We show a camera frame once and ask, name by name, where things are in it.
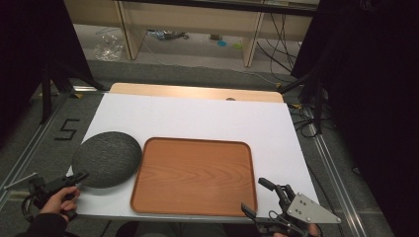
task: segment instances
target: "gray round speaker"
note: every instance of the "gray round speaker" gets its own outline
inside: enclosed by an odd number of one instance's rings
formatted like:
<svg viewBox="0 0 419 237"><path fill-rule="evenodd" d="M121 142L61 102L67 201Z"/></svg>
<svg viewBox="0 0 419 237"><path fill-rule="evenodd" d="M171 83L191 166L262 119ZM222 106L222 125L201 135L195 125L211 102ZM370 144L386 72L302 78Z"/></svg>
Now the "gray round speaker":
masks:
<svg viewBox="0 0 419 237"><path fill-rule="evenodd" d="M129 179L138 169L141 147L128 134L116 131L92 136L83 142L72 160L74 174L87 172L82 184L97 189L117 186Z"/></svg>

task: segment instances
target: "brown rectangular tray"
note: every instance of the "brown rectangular tray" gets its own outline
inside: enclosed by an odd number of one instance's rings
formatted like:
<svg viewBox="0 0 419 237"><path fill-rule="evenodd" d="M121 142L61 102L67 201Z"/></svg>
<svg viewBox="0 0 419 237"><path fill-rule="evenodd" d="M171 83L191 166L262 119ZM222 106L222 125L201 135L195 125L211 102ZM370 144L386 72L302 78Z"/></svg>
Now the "brown rectangular tray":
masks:
<svg viewBox="0 0 419 237"><path fill-rule="evenodd" d="M243 142L150 138L130 206L136 212L244 216L257 209L250 147Z"/></svg>

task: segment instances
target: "dark clothing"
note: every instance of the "dark clothing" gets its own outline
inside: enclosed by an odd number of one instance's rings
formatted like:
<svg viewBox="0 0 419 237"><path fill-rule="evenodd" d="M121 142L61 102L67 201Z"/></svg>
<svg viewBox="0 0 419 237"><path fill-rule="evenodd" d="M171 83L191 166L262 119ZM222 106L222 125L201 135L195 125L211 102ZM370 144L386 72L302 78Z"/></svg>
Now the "dark clothing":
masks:
<svg viewBox="0 0 419 237"><path fill-rule="evenodd" d="M67 221L60 214L44 213L35 217L29 227L27 237L62 237L64 236Z"/></svg>

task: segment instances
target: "white tabletop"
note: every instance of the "white tabletop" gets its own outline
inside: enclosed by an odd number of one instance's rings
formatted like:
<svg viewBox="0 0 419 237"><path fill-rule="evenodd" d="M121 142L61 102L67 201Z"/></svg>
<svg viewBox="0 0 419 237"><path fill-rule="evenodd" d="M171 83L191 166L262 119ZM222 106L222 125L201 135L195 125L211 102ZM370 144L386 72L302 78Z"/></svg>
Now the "white tabletop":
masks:
<svg viewBox="0 0 419 237"><path fill-rule="evenodd" d="M290 184L295 193L318 202L286 104L106 94L84 140L106 131L127 133L141 147L151 137L245 142L252 152L259 217L269 216L270 210L281 213L276 193L258 185L262 177L278 185ZM132 176L109 189L82 187L77 212L99 218L249 221L247 217L136 213L129 206L134 180Z"/></svg>

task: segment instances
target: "gray carpet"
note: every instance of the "gray carpet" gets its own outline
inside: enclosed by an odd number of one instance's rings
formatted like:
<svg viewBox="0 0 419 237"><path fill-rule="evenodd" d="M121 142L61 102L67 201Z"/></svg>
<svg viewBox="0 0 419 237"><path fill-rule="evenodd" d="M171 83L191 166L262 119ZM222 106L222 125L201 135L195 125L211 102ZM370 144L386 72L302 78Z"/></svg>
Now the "gray carpet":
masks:
<svg viewBox="0 0 419 237"><path fill-rule="evenodd" d="M274 84L266 82L258 76L229 70L101 61L89 61L89 66L95 79L108 86L111 86L115 82L132 82L264 91L276 90ZM278 82L270 73L259 74L272 82ZM287 75L277 76L284 80L293 80ZM84 83L79 80L74 80L73 84L83 85ZM284 98L286 102L296 103L297 95L298 88L286 93ZM102 95L95 93L84 94L80 99L66 99L65 105L57 113L25 175L37 172L47 181L65 175L70 166L71 158L81 143L101 99ZM292 113L294 121L305 119L298 111L292 110ZM0 151L0 162L2 164L0 167L1 181L6 178L14 162L19 158L26 144L28 144L31 136L37 129L41 120L41 114L41 97L34 95L32 105L28 107L27 111L17 122L16 129L11 137L9 137L7 145ZM66 128L76 130L72 139L56 139L69 138L71 136L72 132L61 131L66 121ZM334 129L331 121L325 121L322 130L329 152L338 167L339 173L344 180L346 188L362 218L362 222L369 236L393 236L366 183L361 176L352 172L351 168L353 163L350 154L347 152L339 136L339 131ZM304 128L302 134L309 134L308 130ZM337 215L343 220L341 226L344 236L353 236L313 139L305 138L299 131L297 135L306 162L313 171L312 180L320 204L329 209L333 206ZM0 236L13 236L25 231L28 227L29 224L20 211L21 202L22 196L17 193L12 193L6 205L0 211ZM80 217L70 224L68 230L80 236L100 236L107 223L108 220L104 219ZM115 236L117 229L123 223L123 220L113 220L105 236ZM321 225L321 227L324 236L341 236L337 225L325 224Z"/></svg>

